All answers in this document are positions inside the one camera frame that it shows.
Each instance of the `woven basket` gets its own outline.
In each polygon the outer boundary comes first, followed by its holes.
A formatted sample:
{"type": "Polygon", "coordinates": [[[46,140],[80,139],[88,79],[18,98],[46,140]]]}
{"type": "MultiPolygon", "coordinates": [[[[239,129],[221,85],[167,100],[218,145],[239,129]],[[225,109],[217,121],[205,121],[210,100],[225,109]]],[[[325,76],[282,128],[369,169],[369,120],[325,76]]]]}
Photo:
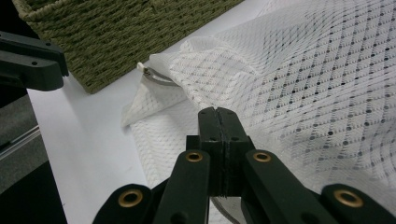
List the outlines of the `woven basket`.
{"type": "Polygon", "coordinates": [[[42,39],[64,50],[89,93],[131,71],[242,0],[13,0],[42,39]]]}

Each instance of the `brass insert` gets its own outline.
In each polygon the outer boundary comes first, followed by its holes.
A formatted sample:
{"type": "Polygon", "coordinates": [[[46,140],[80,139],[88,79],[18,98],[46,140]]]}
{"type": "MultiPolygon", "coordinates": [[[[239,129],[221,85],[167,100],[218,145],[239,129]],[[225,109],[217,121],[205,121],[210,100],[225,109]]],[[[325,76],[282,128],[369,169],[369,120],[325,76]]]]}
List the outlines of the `brass insert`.
{"type": "Polygon", "coordinates": [[[254,153],[253,158],[256,161],[263,161],[263,162],[271,160],[271,156],[268,155],[267,153],[264,153],[264,152],[256,152],[256,153],[254,153]]]}
{"type": "Polygon", "coordinates": [[[334,197],[338,202],[343,203],[346,206],[349,207],[362,207],[363,206],[363,200],[361,197],[356,195],[354,192],[351,192],[346,189],[338,189],[334,192],[334,197]]]}
{"type": "Polygon", "coordinates": [[[133,207],[138,205],[143,200],[143,193],[140,189],[128,189],[124,191],[119,197],[119,205],[121,207],[133,207]]]}
{"type": "Polygon", "coordinates": [[[191,152],[186,156],[186,159],[188,161],[201,161],[202,158],[203,158],[202,154],[198,152],[191,152]]]}

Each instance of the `white net bag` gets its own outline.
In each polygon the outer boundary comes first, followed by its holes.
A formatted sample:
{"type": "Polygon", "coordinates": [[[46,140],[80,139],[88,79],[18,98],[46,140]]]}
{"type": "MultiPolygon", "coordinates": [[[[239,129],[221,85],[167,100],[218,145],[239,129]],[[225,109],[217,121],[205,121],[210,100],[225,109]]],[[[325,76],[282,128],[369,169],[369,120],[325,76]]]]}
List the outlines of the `white net bag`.
{"type": "MultiPolygon", "coordinates": [[[[253,21],[188,40],[179,53],[150,57],[180,87],[163,94],[144,80],[125,107],[148,182],[171,174],[185,136],[197,134],[197,111],[221,106],[307,188],[347,184],[396,215],[395,1],[268,6],[253,21]]],[[[237,199],[214,203],[244,222],[237,199]]],[[[226,220],[215,214],[213,223],[226,220]]]]}

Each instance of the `wicker basket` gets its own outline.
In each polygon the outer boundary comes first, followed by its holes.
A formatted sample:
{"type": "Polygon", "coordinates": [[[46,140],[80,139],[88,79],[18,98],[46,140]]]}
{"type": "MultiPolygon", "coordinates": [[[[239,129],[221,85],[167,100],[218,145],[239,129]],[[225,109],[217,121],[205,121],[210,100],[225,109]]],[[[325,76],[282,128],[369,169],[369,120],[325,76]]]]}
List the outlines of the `wicker basket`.
{"type": "Polygon", "coordinates": [[[101,90],[242,0],[13,0],[42,39],[59,45],[89,93],[101,90]]]}

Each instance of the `black mount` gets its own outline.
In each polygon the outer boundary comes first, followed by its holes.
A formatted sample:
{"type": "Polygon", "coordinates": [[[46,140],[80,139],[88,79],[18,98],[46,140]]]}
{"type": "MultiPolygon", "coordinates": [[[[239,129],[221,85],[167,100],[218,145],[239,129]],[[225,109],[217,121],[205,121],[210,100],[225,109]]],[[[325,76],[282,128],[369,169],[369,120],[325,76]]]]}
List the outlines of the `black mount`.
{"type": "Polygon", "coordinates": [[[241,197],[247,223],[396,223],[352,187],[306,189],[275,154],[255,149],[233,111],[209,107],[198,120],[199,135],[187,136],[167,180],[117,189],[93,223],[207,223],[211,196],[241,197]]]}
{"type": "Polygon", "coordinates": [[[68,76],[62,50],[50,42],[0,32],[0,84],[54,91],[68,76]]]}

